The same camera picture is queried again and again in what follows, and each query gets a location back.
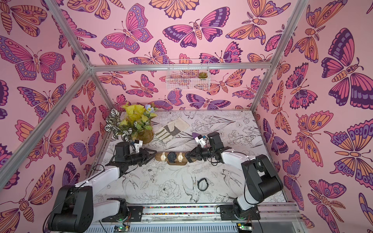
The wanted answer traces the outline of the cream strap watch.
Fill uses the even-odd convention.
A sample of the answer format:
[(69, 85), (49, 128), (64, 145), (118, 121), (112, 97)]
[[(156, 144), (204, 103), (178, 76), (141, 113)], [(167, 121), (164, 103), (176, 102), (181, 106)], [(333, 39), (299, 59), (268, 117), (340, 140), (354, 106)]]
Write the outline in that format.
[(164, 151), (164, 152), (162, 152), (162, 155), (161, 155), (161, 157), (160, 157), (160, 159), (161, 159), (161, 161), (162, 162), (167, 162), (167, 155), (166, 155), (166, 152)]

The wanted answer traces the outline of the translucent beige watch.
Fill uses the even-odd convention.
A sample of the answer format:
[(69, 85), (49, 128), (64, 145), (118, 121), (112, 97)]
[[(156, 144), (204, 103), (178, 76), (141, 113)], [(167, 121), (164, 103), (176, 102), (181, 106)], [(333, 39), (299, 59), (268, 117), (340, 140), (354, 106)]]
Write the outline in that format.
[(179, 163), (182, 163), (183, 162), (183, 159), (184, 159), (184, 154), (182, 152), (180, 152), (178, 155), (177, 155), (177, 160)]

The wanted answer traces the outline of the black chunky sport watch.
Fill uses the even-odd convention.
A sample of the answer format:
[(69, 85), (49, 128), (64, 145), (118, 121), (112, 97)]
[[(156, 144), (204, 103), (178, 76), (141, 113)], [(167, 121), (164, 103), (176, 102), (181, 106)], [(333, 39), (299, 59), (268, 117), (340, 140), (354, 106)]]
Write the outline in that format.
[(168, 155), (167, 155), (167, 158), (168, 158), (168, 162), (170, 164), (174, 164), (175, 160), (177, 158), (176, 152), (173, 152), (173, 151), (169, 152)]

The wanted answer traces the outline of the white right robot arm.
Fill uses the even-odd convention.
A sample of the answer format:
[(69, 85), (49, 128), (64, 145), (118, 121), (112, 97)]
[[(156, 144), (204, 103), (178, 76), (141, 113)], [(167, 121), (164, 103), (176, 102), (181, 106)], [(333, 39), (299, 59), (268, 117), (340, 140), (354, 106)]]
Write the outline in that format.
[(232, 166), (243, 172), (245, 183), (243, 194), (233, 200), (233, 211), (237, 218), (256, 217), (256, 206), (266, 198), (283, 190), (283, 182), (266, 155), (249, 158), (246, 154), (224, 146), (220, 134), (210, 133), (195, 138), (198, 146), (186, 152), (185, 158), (195, 160), (214, 159), (218, 163)]

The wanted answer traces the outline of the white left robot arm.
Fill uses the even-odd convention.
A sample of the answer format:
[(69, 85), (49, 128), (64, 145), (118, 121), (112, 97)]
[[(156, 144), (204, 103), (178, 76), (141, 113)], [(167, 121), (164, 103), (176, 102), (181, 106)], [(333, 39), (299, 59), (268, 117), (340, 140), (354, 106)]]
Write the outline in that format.
[(105, 218), (126, 221), (129, 210), (125, 199), (110, 198), (102, 203), (94, 203), (93, 198), (111, 182), (128, 174), (130, 166), (146, 165), (156, 154), (156, 150), (143, 148), (139, 140), (116, 144), (109, 163), (97, 174), (59, 189), (53, 209), (43, 226), (51, 232), (83, 233), (91, 223)]

